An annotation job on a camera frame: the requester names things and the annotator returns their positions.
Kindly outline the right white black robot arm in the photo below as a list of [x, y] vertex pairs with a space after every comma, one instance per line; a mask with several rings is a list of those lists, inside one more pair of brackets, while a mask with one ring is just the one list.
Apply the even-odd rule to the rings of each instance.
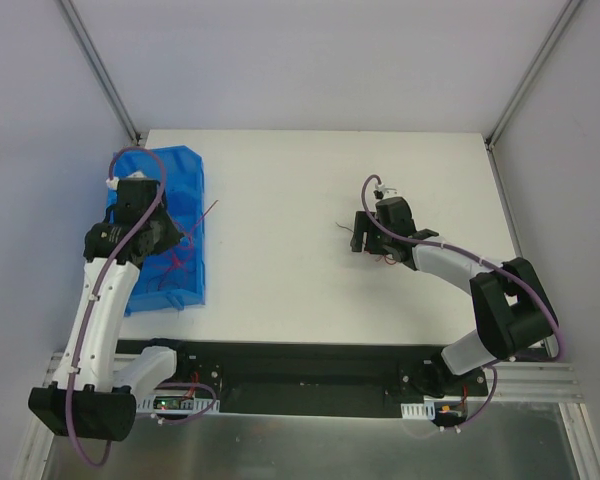
[[441, 394], [453, 394], [464, 385], [466, 373], [515, 356], [558, 326], [531, 262], [523, 257], [485, 259], [446, 242], [433, 230], [418, 230], [402, 197], [384, 198], [374, 211], [356, 212], [350, 247], [356, 253], [389, 256], [470, 296], [475, 329], [432, 360], [430, 382]]

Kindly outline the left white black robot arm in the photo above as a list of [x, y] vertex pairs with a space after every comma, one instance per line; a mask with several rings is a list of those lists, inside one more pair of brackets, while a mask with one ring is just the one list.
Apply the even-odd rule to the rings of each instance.
[[130, 433], [138, 401], [163, 382], [184, 387], [190, 363], [169, 346], [150, 344], [120, 371], [116, 346], [127, 304], [145, 260], [182, 238], [154, 179], [118, 181], [116, 201], [85, 237], [83, 290], [64, 355], [28, 407], [54, 434], [119, 442]]

